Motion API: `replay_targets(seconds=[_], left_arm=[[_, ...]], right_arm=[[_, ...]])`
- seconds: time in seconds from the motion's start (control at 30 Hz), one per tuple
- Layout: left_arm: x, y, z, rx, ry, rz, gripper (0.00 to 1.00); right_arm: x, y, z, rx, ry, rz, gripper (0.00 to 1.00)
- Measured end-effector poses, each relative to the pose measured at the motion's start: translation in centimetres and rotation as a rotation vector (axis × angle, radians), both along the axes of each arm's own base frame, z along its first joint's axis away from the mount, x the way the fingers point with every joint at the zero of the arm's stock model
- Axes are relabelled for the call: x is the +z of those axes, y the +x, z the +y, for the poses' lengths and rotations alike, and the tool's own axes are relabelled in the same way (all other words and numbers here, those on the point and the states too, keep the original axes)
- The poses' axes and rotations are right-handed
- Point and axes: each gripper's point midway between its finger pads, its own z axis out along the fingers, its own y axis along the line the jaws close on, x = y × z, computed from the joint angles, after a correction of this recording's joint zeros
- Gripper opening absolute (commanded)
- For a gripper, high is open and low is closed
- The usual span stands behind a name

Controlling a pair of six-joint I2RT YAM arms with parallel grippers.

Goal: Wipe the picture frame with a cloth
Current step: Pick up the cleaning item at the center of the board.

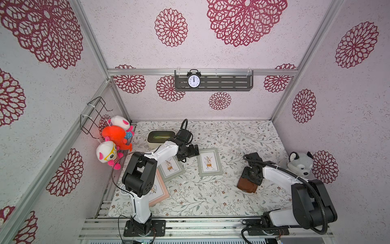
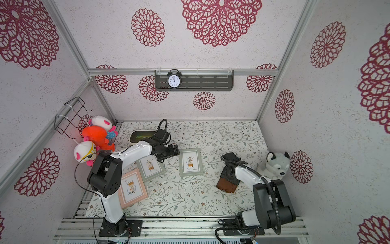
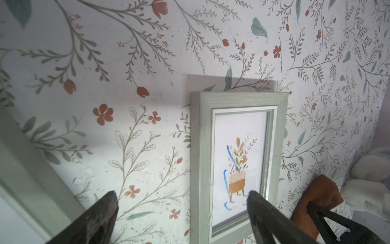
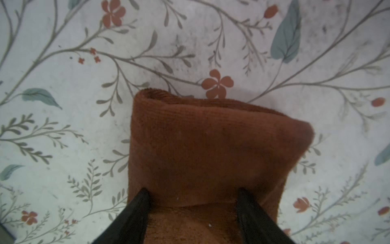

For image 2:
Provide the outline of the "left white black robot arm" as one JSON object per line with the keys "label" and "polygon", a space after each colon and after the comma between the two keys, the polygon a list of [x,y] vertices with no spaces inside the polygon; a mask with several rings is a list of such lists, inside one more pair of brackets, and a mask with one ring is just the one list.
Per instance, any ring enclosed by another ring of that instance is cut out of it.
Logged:
{"label": "left white black robot arm", "polygon": [[167,124],[166,119],[161,120],[151,137],[139,141],[124,151],[98,154],[87,182],[100,196],[105,210],[104,220],[109,225],[117,227],[126,222],[118,193],[123,169],[147,156],[155,156],[158,162],[163,163],[165,159],[180,155],[178,146],[169,144],[171,134],[167,131]]}

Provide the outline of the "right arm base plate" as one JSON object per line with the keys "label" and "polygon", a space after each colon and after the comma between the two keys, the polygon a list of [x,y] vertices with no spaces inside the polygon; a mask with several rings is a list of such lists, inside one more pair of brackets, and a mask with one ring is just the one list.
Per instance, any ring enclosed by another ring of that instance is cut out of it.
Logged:
{"label": "right arm base plate", "polygon": [[261,226],[245,226],[238,217],[234,219],[219,219],[218,224],[225,236],[257,236],[265,234]]}

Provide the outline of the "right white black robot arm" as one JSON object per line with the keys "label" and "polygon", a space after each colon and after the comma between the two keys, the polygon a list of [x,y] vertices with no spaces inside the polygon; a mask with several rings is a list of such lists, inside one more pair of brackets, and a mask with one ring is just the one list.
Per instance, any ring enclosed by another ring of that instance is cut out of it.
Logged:
{"label": "right white black robot arm", "polygon": [[217,188],[226,193],[233,193],[240,183],[252,189],[254,207],[236,214],[236,224],[240,230],[256,227],[272,229],[281,234],[283,224],[296,220],[287,188],[282,181],[290,168],[290,154],[285,152],[269,152],[264,166],[257,170],[241,160],[233,152],[220,157],[225,163]]}

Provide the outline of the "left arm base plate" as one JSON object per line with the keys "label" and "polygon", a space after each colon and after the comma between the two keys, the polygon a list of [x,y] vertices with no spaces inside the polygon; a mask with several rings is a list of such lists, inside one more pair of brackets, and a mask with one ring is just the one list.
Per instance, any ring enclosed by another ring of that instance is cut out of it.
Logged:
{"label": "left arm base plate", "polygon": [[110,223],[103,219],[99,237],[139,237],[142,230],[142,220],[120,220],[117,224]]}

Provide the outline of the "brown cloth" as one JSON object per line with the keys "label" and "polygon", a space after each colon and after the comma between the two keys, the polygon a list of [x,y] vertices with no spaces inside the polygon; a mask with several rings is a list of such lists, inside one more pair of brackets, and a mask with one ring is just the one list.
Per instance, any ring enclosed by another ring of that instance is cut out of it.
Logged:
{"label": "brown cloth", "polygon": [[234,193],[238,185],[235,183],[231,183],[224,178],[220,178],[216,187],[225,193]]}

